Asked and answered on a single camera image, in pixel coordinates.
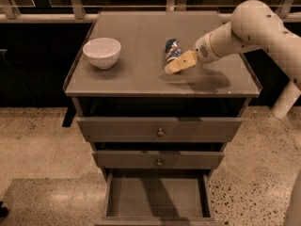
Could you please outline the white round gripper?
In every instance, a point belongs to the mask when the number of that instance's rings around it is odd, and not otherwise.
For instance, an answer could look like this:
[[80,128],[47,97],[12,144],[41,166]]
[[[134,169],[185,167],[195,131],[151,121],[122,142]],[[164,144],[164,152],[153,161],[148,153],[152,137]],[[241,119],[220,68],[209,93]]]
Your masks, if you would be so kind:
[[211,33],[199,38],[194,45],[194,51],[186,51],[178,57],[170,58],[165,66],[167,74],[178,73],[182,70],[195,66],[198,61],[209,64],[220,59],[211,45]]

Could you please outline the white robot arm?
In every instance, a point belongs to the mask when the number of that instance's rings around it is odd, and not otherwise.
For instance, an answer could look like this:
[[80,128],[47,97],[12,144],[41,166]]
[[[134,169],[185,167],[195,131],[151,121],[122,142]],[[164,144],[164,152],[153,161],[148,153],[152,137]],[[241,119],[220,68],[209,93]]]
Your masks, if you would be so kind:
[[166,72],[215,64],[262,49],[286,77],[271,108],[246,112],[228,158],[210,183],[218,226],[300,226],[300,38],[263,2],[245,1],[230,20],[200,37],[190,53],[167,60]]

